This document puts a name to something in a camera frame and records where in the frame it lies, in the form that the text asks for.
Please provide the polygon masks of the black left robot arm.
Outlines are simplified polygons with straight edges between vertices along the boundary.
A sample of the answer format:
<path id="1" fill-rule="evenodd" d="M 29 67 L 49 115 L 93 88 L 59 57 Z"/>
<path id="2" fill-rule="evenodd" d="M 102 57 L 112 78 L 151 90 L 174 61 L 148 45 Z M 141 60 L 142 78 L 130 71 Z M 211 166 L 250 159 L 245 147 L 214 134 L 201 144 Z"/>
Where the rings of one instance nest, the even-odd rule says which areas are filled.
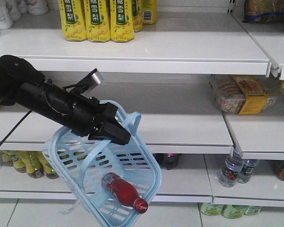
<path id="1" fill-rule="evenodd" d="M 0 105 L 26 107 L 71 129 L 72 133 L 92 139 L 109 139 L 126 145 L 131 134 L 115 119 L 117 106 L 83 96 L 103 78 L 97 69 L 68 88 L 58 87 L 28 61 L 13 56 L 0 57 Z"/>

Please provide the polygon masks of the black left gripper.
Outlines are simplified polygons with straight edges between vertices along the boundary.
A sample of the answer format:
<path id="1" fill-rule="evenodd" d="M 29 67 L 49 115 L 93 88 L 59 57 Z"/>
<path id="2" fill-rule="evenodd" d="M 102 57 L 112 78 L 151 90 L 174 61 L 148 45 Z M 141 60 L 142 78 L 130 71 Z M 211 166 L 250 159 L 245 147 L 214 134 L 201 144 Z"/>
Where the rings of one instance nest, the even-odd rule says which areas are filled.
<path id="1" fill-rule="evenodd" d="M 111 140 L 126 145 L 131 139 L 130 132 L 117 120 L 117 107 L 108 102 L 101 104 L 95 97 L 86 98 L 78 92 L 70 92 L 70 113 L 64 117 L 64 126 L 78 136 L 89 140 Z"/>

